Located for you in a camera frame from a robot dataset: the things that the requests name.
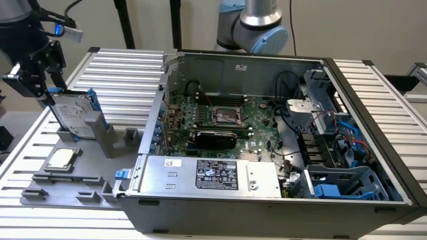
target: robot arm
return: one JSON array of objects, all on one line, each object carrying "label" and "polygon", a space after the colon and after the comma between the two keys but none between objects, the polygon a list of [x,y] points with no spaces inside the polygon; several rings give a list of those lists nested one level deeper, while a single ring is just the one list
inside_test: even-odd
[{"label": "robot arm", "polygon": [[[62,25],[63,31],[47,32],[42,22]],[[67,89],[62,45],[59,41],[50,41],[48,36],[62,37],[66,27],[76,28],[75,21],[43,9],[36,0],[0,1],[0,50],[14,65],[3,80],[24,97],[39,98],[48,105],[55,102],[48,94],[46,72],[55,85]]]},{"label": "robot arm", "polygon": [[279,54],[288,41],[282,15],[276,0],[223,0],[215,50]]}]

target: cpu socket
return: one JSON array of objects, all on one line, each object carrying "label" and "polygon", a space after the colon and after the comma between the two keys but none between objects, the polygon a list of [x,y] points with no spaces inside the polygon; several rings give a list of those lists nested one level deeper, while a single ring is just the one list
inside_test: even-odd
[{"label": "cpu socket", "polygon": [[212,108],[214,124],[242,124],[240,107],[214,107]]}]

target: power supply label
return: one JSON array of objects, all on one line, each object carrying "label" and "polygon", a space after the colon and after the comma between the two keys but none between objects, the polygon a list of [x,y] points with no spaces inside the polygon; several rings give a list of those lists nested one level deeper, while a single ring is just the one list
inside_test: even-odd
[{"label": "power supply label", "polygon": [[198,189],[239,190],[236,162],[198,160],[195,186]]}]

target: motherboard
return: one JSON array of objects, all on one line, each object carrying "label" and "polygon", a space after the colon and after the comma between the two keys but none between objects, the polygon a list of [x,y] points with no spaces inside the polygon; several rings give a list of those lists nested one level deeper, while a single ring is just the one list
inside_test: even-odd
[{"label": "motherboard", "polygon": [[280,163],[271,151],[280,136],[268,98],[174,95],[170,103],[170,156]]}]

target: green circuit board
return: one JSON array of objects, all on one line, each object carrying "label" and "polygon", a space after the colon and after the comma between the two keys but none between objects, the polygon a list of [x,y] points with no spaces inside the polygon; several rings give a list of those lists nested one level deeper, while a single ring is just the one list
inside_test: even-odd
[{"label": "green circuit board", "polygon": [[[175,157],[202,157],[220,159],[242,159],[250,157],[251,161],[271,161],[276,158],[268,150],[267,143],[271,146],[280,140],[278,127],[275,125],[274,107],[268,105],[270,100],[262,97],[250,97],[242,106],[203,105],[194,99],[183,95],[175,95],[171,98],[170,123],[171,136],[170,156]],[[239,112],[240,123],[228,122],[226,119],[214,120],[215,110]],[[207,131],[234,132],[239,136],[247,136],[254,133],[248,139],[238,139],[234,149],[208,150],[198,149],[192,142],[194,125],[206,128]]]}]

